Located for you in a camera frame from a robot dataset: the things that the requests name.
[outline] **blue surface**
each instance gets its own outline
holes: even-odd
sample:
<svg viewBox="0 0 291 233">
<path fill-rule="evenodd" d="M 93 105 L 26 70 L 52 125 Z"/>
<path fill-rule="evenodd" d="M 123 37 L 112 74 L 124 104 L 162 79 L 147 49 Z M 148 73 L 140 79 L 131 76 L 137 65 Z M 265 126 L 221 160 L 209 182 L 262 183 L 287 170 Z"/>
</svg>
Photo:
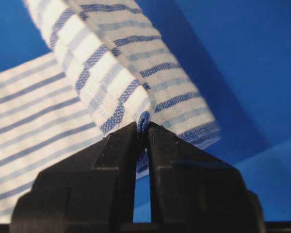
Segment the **blue surface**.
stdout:
<svg viewBox="0 0 291 233">
<path fill-rule="evenodd" d="M 137 0 L 222 128 L 207 149 L 234 164 L 267 220 L 291 220 L 291 0 Z M 49 52 L 21 0 L 0 1 L 0 71 Z M 135 221 L 149 221 L 148 177 Z"/>
</svg>

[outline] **blue stripe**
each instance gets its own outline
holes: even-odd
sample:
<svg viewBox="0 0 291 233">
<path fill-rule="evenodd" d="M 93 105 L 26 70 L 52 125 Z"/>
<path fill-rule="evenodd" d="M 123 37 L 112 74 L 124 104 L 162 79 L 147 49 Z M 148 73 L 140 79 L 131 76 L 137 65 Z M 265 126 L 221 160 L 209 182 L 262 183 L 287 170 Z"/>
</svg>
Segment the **blue stripe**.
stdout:
<svg viewBox="0 0 291 233">
<path fill-rule="evenodd" d="M 59 119 L 56 119 L 56 120 L 52 120 L 44 125 L 42 125 L 41 127 L 35 129 L 35 130 L 32 130 L 30 132 L 27 132 L 27 133 L 24 133 L 24 134 L 21 134 L 15 138 L 12 138 L 6 142 L 3 142 L 0 144 L 0 150 L 1 149 L 4 149 L 12 144 L 16 144 L 16 143 L 19 143 L 20 141 L 22 140 L 25 140 L 26 138 L 30 138 L 32 136 L 35 136 L 37 135 L 38 133 L 42 133 L 43 131 L 55 126 L 55 125 L 59 125 L 59 124 L 62 124 L 66 121 L 69 121 L 71 119 L 75 119 L 75 118 L 78 118 L 78 117 L 81 117 L 81 116 L 84 116 L 88 114 L 88 111 L 87 110 L 82 110 L 82 111 L 79 111 L 79 112 L 76 112 L 76 113 L 73 113 L 73 114 L 70 114 L 68 116 L 64 116 L 62 118 L 59 118 Z"/>
<path fill-rule="evenodd" d="M 143 70 L 140 72 L 140 74 L 142 77 L 146 78 L 148 76 L 151 76 L 152 74 L 155 74 L 156 72 L 160 70 L 177 69 L 177 68 L 181 68 L 179 63 L 175 64 L 171 62 L 166 62 L 166 63 L 156 65 L 150 69 Z"/>
<path fill-rule="evenodd" d="M 39 97 L 39 98 L 37 98 L 37 99 L 35 99 L 33 101 L 30 101 L 28 103 L 25 103 L 25 104 L 23 104 L 23 105 L 21 105 L 21 106 L 19 106 L 17 108 L 12 108 L 12 109 L 4 112 L 4 113 L 0 113 L 0 119 L 2 119 L 4 117 L 8 117 L 10 115 L 13 115 L 15 113 L 18 113 L 20 111 L 23 111 L 25 109 L 28 109 L 28 108 L 30 108 L 32 106 L 35 106 L 36 104 L 44 101 L 44 100 L 47 100 L 49 98 L 53 98 L 53 97 L 55 97 L 55 96 L 57 96 L 59 94 L 65 93 L 67 91 L 71 91 L 72 89 L 73 89 L 72 86 L 65 86 L 63 88 L 60 88 L 60 89 L 58 89 L 56 91 L 53 91 L 53 92 L 48 93 L 48 94 L 46 94 L 44 96 L 41 96 L 41 97 Z"/>
<path fill-rule="evenodd" d="M 201 144 L 218 136 L 219 126 L 215 121 L 200 125 L 178 135 L 179 138 L 193 145 Z"/>
<path fill-rule="evenodd" d="M 70 99 L 70 100 L 67 100 L 67 101 L 64 101 L 64 102 L 61 102 L 61 103 L 58 103 L 56 105 L 53 105 L 53 106 L 50 106 L 50 107 L 47 107 L 43 110 L 41 110 L 40 112 L 37 112 L 29 117 L 26 117 L 20 121 L 17 121 L 11 125 L 8 125 L 8 126 L 5 126 L 3 128 L 0 128 L 0 134 L 1 133 L 5 133 L 5 132 L 8 132 L 20 125 L 23 125 L 23 124 L 26 124 L 26 123 L 29 123 L 37 118 L 39 118 L 40 116 L 44 115 L 44 114 L 47 114 L 49 112 L 52 112 L 54 110 L 57 110 L 57 109 L 60 109 L 60 108 L 63 108 L 63 107 L 66 107 L 66 106 L 69 106 L 69 105 L 72 105 L 76 102 L 79 102 L 80 99 L 79 98 L 73 98 L 73 99 Z"/>
<path fill-rule="evenodd" d="M 38 88 L 40 88 L 42 86 L 45 86 L 45 85 L 53 83 L 53 82 L 55 82 L 57 80 L 60 80 L 63 77 L 65 77 L 65 74 L 64 73 L 60 73 L 60 74 L 57 74 L 57 75 L 55 75 L 53 77 L 50 77 L 50 78 L 45 79 L 43 81 L 40 81 L 38 83 L 35 83 L 35 84 L 33 84 L 33 85 L 29 86 L 29 87 L 26 87 L 26 88 L 24 88 L 24 89 L 22 89 L 20 91 L 17 91 L 17 92 L 15 92 L 15 93 L 13 93 L 13 94 L 11 94 L 9 96 L 2 97 L 2 98 L 0 98 L 0 104 L 2 104 L 4 102 L 7 102 L 7 101 L 10 101 L 12 99 L 15 99 L 17 97 L 20 97 L 22 95 L 25 95 L 25 94 L 27 94 L 29 92 L 32 92 L 32 91 L 34 91 L 34 90 L 36 90 L 36 89 L 38 89 Z"/>
<path fill-rule="evenodd" d="M 63 69 L 64 72 L 66 72 L 70 66 L 70 63 L 72 59 L 74 58 L 72 51 L 75 50 L 79 44 L 90 34 L 90 30 L 88 28 L 83 28 L 81 29 L 75 36 L 74 38 L 70 41 L 68 44 L 68 50 L 67 53 L 64 56 L 64 61 L 63 61 Z"/>
<path fill-rule="evenodd" d="M 145 97 L 140 106 L 138 107 L 138 110 L 134 114 L 134 119 L 137 119 L 139 115 L 145 110 L 146 106 L 150 103 L 149 97 Z"/>
<path fill-rule="evenodd" d="M 75 50 L 76 47 L 78 47 L 78 45 L 82 42 L 82 40 L 84 40 L 90 33 L 91 31 L 87 27 L 82 28 L 69 42 L 69 50 Z"/>
<path fill-rule="evenodd" d="M 70 51 L 68 51 L 65 54 L 64 61 L 63 61 L 63 70 L 64 70 L 64 72 L 66 72 L 68 70 L 68 68 L 70 66 L 70 63 L 71 63 L 73 58 L 74 58 L 74 56 L 72 55 L 72 53 Z"/>
<path fill-rule="evenodd" d="M 102 124 L 100 130 L 104 133 L 109 132 L 112 130 L 115 125 L 119 124 L 123 120 L 123 116 L 125 113 L 124 103 L 128 100 L 134 90 L 140 86 L 138 80 L 134 80 L 130 83 L 130 85 L 126 88 L 123 94 L 118 98 L 119 104 L 113 113 L 112 117 L 110 117 L 105 123 Z"/>
<path fill-rule="evenodd" d="M 23 78 L 28 77 L 29 75 L 33 75 L 33 74 L 35 74 L 35 73 L 37 73 L 37 72 L 39 72 L 41 70 L 44 70 L 44 69 L 46 69 L 48 67 L 53 66 L 55 64 L 57 64 L 57 62 L 54 59 L 54 60 L 51 60 L 49 62 L 46 62 L 46 63 L 44 63 L 44 64 L 42 64 L 42 65 L 40 65 L 38 67 L 35 67 L 33 69 L 26 70 L 26 71 L 22 72 L 21 74 L 17 74 L 15 76 L 9 78 L 8 80 L 1 82 L 0 83 L 0 88 L 4 88 L 7 85 L 10 85 L 12 83 L 15 83 L 15 82 L 17 82 L 17 81 L 19 81 L 19 80 L 21 80 Z"/>
<path fill-rule="evenodd" d="M 199 92 L 188 92 L 186 94 L 173 97 L 170 100 L 167 100 L 163 103 L 159 103 L 158 105 L 156 105 L 155 113 L 158 113 L 163 109 L 170 108 L 170 107 L 176 105 L 177 103 L 187 101 L 187 100 L 190 100 L 192 98 L 197 98 L 197 97 L 200 97 Z"/>
<path fill-rule="evenodd" d="M 108 50 L 109 49 L 105 45 L 101 45 L 84 63 L 84 70 L 76 81 L 76 91 L 78 94 L 80 94 L 81 89 L 85 86 L 90 76 L 89 69 L 93 67 Z"/>
<path fill-rule="evenodd" d="M 151 86 L 151 90 L 154 92 L 154 93 L 157 93 L 157 92 L 160 92 L 160 91 L 163 91 L 163 90 L 166 90 L 168 89 L 169 87 L 171 86 L 176 86 L 176 85 L 180 85 L 182 83 L 187 83 L 189 82 L 190 80 L 188 78 L 175 78 L 175 79 L 169 79 L 163 83 L 159 83 L 159 84 L 156 84 L 156 85 L 153 85 Z"/>
<path fill-rule="evenodd" d="M 5 210 L 0 211 L 0 217 L 5 216 L 5 215 L 11 215 L 13 212 L 14 208 L 9 208 Z"/>
<path fill-rule="evenodd" d="M 33 147 L 29 147 L 27 149 L 24 149 L 18 153 L 15 153 L 13 155 L 10 155 L 2 160 L 0 160 L 0 166 L 3 166 L 3 165 L 6 165 L 14 160 L 17 160 L 19 158 L 22 158 L 30 153 L 33 153 L 43 147 L 46 147 L 47 145 L 49 144 L 52 144 L 53 142 L 55 141 L 58 141 L 62 138 L 65 138 L 65 137 L 68 137 L 70 135 L 73 135 L 73 134 L 76 134 L 76 133 L 79 133 L 79 132 L 82 132 L 82 131 L 85 131 L 85 130 L 88 130 L 90 128 L 93 128 L 95 127 L 95 124 L 94 123 L 89 123 L 89 124 L 86 124 L 86 125 L 83 125 L 81 127 L 78 127 L 78 128 L 75 128 L 75 129 L 71 129 L 71 130 L 68 130 L 68 131 L 65 131 L 65 132 L 62 132 L 54 137 L 51 137 L 43 142 L 40 142 L 38 144 L 36 144 L 35 146 Z"/>
<path fill-rule="evenodd" d="M 42 21 L 43 21 L 43 13 L 46 9 L 46 7 L 49 5 L 49 3 L 51 2 L 52 0 L 40 0 L 38 6 L 37 6 L 37 26 L 38 27 L 41 27 L 42 26 Z"/>
<path fill-rule="evenodd" d="M 119 50 L 117 47 L 113 48 L 113 49 L 111 50 L 111 52 L 113 53 L 113 55 L 114 55 L 115 57 L 117 57 L 118 55 L 120 55 L 120 54 L 122 53 L 121 50 Z"/>
<path fill-rule="evenodd" d="M 117 63 L 111 67 L 108 73 L 103 77 L 97 93 L 88 104 L 90 114 L 93 114 L 93 112 L 101 105 L 103 99 L 108 93 L 108 86 L 123 68 L 124 67 L 121 64 Z"/>
<path fill-rule="evenodd" d="M 52 49 L 54 49 L 56 42 L 58 41 L 58 32 L 59 30 L 65 25 L 65 23 L 68 21 L 68 19 L 73 16 L 75 12 L 71 8 L 67 8 L 64 10 L 64 12 L 61 13 L 59 16 L 59 19 L 56 21 L 56 23 L 53 25 L 52 34 L 50 35 L 49 44 Z"/>
<path fill-rule="evenodd" d="M 153 57 L 155 55 L 163 54 L 163 53 L 170 53 L 166 49 L 157 49 L 157 50 L 152 50 L 148 52 L 138 52 L 131 54 L 130 56 L 127 56 L 127 59 L 130 60 L 131 62 L 141 60 L 141 59 L 148 59 L 150 57 Z"/>
<path fill-rule="evenodd" d="M 144 41 L 152 41 L 152 40 L 160 40 L 160 35 L 151 35 L 151 36 L 145 36 L 145 35 L 132 35 L 123 39 L 115 40 L 114 43 L 116 46 L 120 47 L 123 45 L 135 43 L 135 42 L 144 42 Z"/>
<path fill-rule="evenodd" d="M 28 189 L 30 189 L 32 187 L 32 185 L 33 185 L 33 181 L 28 182 L 28 183 L 26 183 L 26 184 L 24 184 L 22 186 L 19 186 L 19 187 L 15 188 L 15 189 L 12 189 L 12 190 L 7 191 L 5 193 L 1 193 L 0 194 L 0 200 L 8 198 L 8 197 L 11 197 L 11 196 L 14 196 L 16 194 L 19 194 L 19 193 L 25 191 L 25 190 L 28 190 Z"/>
<path fill-rule="evenodd" d="M 13 171 L 12 173 L 1 177 L 0 178 L 0 184 L 6 182 L 8 180 L 14 179 L 16 177 L 19 177 L 21 175 L 24 175 L 27 172 L 30 172 L 30 171 L 38 168 L 38 167 L 41 167 L 41 166 L 43 166 L 43 165 L 45 165 L 45 164 L 47 164 L 47 163 L 59 158 L 59 157 L 61 157 L 62 155 L 71 153 L 73 151 L 80 151 L 83 148 L 86 148 L 86 147 L 98 142 L 102 138 L 103 138 L 103 134 L 100 134 L 100 135 L 98 135 L 98 136 L 96 136 L 94 138 L 91 138 L 91 139 L 76 143 L 74 145 L 71 145 L 69 147 L 63 148 L 61 150 L 58 150 L 58 151 L 54 152 L 53 154 L 51 154 L 48 157 L 40 159 L 39 161 L 37 161 L 37 162 L 35 162 L 33 164 L 30 164 L 30 165 L 28 165 L 28 166 L 26 166 L 24 168 L 21 168 L 19 170 Z"/>
<path fill-rule="evenodd" d="M 115 31 L 121 28 L 137 27 L 137 28 L 152 28 L 152 24 L 148 22 L 138 22 L 136 20 L 126 20 L 118 23 L 102 23 L 98 24 L 100 32 Z"/>
<path fill-rule="evenodd" d="M 147 91 L 148 89 L 151 89 L 151 87 L 149 86 L 148 83 L 144 83 L 142 84 L 142 86 L 144 87 L 144 89 Z"/>
<path fill-rule="evenodd" d="M 103 4 L 91 4 L 91 5 L 81 5 L 84 12 L 113 12 L 113 11 L 130 11 L 134 14 L 141 14 L 142 11 L 138 8 L 130 8 L 124 4 L 115 5 L 103 5 Z"/>
<path fill-rule="evenodd" d="M 193 117 L 196 117 L 200 114 L 203 114 L 203 113 L 208 113 L 209 112 L 209 108 L 208 107 L 203 107 L 203 108 L 195 108 L 193 110 L 190 110 L 188 112 L 185 112 L 179 116 L 176 116 L 176 117 L 173 117 L 173 118 L 170 118 L 166 121 L 164 121 L 162 123 L 162 125 L 166 128 L 166 129 L 169 129 L 170 127 L 176 125 L 176 124 L 179 124 L 181 122 L 185 122 Z"/>
<path fill-rule="evenodd" d="M 204 149 L 208 147 L 209 145 L 217 142 L 219 139 L 220 139 L 219 131 L 215 131 L 215 132 L 209 133 L 208 135 L 195 138 L 195 140 L 192 140 L 190 144 L 200 149 Z"/>
</svg>

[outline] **clamp jaw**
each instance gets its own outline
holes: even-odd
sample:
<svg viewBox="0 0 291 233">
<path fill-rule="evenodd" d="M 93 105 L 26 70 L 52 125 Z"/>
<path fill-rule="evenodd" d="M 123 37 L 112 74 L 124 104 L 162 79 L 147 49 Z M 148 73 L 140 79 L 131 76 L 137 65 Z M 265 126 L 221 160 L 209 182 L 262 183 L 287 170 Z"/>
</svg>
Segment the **clamp jaw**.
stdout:
<svg viewBox="0 0 291 233">
<path fill-rule="evenodd" d="M 133 223 L 138 154 L 147 150 L 151 223 Z M 43 170 L 14 209 L 10 233 L 264 233 L 239 171 L 150 122 L 136 123 Z"/>
</svg>

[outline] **fabric sample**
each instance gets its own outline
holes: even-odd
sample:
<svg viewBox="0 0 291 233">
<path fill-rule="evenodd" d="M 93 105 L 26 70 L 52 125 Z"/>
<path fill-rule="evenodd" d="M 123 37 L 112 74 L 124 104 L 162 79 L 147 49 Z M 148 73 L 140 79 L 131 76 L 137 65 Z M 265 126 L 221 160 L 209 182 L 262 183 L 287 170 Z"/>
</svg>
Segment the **fabric sample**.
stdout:
<svg viewBox="0 0 291 233">
<path fill-rule="evenodd" d="M 129 123 L 205 148 L 207 104 L 133 0 L 28 0 L 53 50 L 0 73 L 0 223 L 39 171 Z M 140 157 L 137 177 L 147 173 Z"/>
<path fill-rule="evenodd" d="M 0 223 L 41 170 L 102 137 L 53 54 L 0 73 Z"/>
<path fill-rule="evenodd" d="M 133 120 L 142 131 L 152 120 L 200 148 L 217 140 L 207 104 L 135 1 L 26 3 L 104 134 Z"/>
</svg>

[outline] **seersucker fabric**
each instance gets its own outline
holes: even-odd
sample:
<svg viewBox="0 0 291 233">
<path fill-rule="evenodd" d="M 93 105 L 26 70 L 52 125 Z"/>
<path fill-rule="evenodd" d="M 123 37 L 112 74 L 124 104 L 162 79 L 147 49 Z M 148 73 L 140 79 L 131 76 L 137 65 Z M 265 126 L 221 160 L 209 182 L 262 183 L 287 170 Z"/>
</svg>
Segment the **seersucker fabric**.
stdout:
<svg viewBox="0 0 291 233">
<path fill-rule="evenodd" d="M 219 127 L 133 0 L 27 0 L 52 53 L 0 73 L 0 223 L 39 171 L 131 122 L 205 148 Z M 140 156 L 137 177 L 147 174 Z"/>
</svg>

